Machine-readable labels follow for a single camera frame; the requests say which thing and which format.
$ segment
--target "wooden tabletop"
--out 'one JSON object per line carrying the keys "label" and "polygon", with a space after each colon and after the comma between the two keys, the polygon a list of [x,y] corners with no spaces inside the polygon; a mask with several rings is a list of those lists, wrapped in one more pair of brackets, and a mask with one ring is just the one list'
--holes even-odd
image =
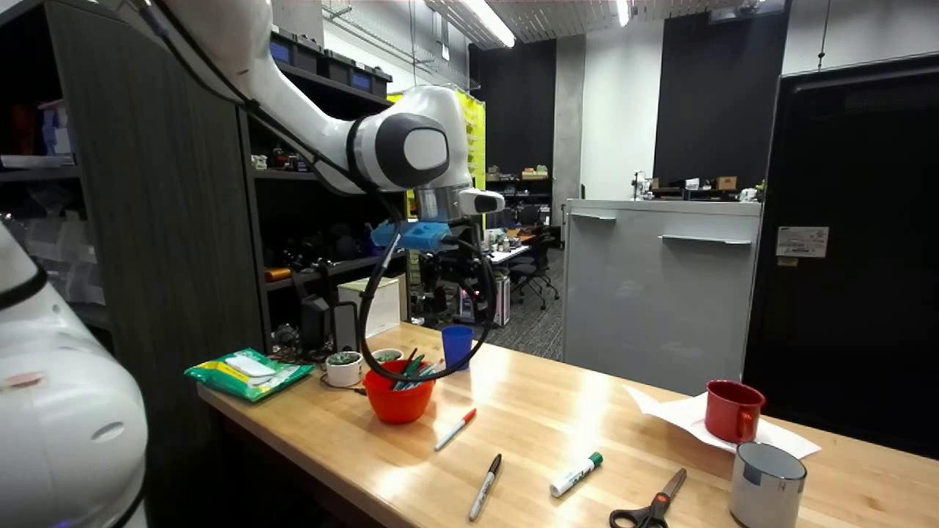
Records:
{"label": "wooden tabletop", "polygon": [[[427,358],[440,354],[440,335],[417,326],[369,344],[371,352],[420,345]],[[608,525],[612,508],[646,508],[684,467],[690,474],[666,517],[668,525],[729,528],[734,458],[641,415],[625,388],[678,399],[501,345],[483,345],[470,373],[438,380],[427,413],[413,426],[380,426],[364,395],[332,391],[317,374],[261,404],[206,388],[200,392],[380,525],[470,525],[470,501],[501,452],[501,473],[476,525]],[[470,408],[477,408],[476,423],[435,452],[438,437]],[[804,459],[810,474],[798,525],[939,525],[939,459],[781,426],[822,446]],[[602,452],[603,467],[567,499],[552,499],[549,484],[590,452]]]}

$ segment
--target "pen holder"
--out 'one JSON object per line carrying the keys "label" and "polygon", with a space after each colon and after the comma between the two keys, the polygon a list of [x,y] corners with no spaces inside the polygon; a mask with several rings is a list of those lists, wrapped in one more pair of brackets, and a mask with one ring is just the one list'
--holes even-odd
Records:
{"label": "pen holder", "polygon": [[[408,360],[388,360],[385,364],[388,373],[401,373],[404,367],[408,367]],[[374,370],[369,370],[364,374],[364,391],[367,391],[369,404],[380,423],[404,426],[404,423],[417,423],[427,411],[435,380],[394,391],[391,379],[380,379]]]}

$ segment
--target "marker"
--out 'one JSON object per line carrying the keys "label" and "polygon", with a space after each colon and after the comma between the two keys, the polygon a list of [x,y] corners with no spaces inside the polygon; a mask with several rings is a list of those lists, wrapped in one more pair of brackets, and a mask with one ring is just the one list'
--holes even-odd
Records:
{"label": "marker", "polygon": [[499,474],[499,467],[501,467],[501,452],[493,458],[487,474],[483,474],[482,484],[477,484],[477,493],[476,493],[476,499],[473,499],[473,505],[470,505],[470,523],[476,523],[476,517],[477,517],[477,511],[482,511],[482,501],[490,495],[490,487],[493,487],[493,481],[496,481],[496,474]]}
{"label": "marker", "polygon": [[476,420],[476,408],[470,408],[470,413],[462,415],[462,423],[455,426],[455,427],[435,446],[435,452],[445,448],[445,443],[455,439],[473,420]]}
{"label": "marker", "polygon": [[590,473],[595,473],[603,464],[603,455],[593,452],[578,468],[567,473],[552,484],[552,495],[561,499],[570,493],[578,481],[584,481]]}

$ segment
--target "cup with pens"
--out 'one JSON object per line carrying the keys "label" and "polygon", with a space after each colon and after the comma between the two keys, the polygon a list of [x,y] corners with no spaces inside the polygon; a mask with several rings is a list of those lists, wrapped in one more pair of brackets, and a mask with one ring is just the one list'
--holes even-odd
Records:
{"label": "cup with pens", "polygon": [[[417,352],[411,352],[404,360],[388,360],[380,367],[395,374],[420,374],[430,370]],[[404,426],[417,423],[427,411],[435,380],[391,380],[369,370],[364,374],[364,392],[369,395],[369,404],[380,423]]]}

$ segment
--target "floor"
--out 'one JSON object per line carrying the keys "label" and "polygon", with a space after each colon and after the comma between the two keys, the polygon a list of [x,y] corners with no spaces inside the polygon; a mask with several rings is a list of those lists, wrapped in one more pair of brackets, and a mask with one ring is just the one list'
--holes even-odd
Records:
{"label": "floor", "polygon": [[562,354],[562,320],[561,320],[561,301],[562,301],[562,251],[552,250],[549,276],[555,288],[561,289],[561,300],[549,294],[549,308],[539,311],[537,283],[528,283],[524,301],[509,305],[509,317],[504,329],[490,332],[490,344],[499,344],[504,348],[518,348],[531,354],[561,358]]}

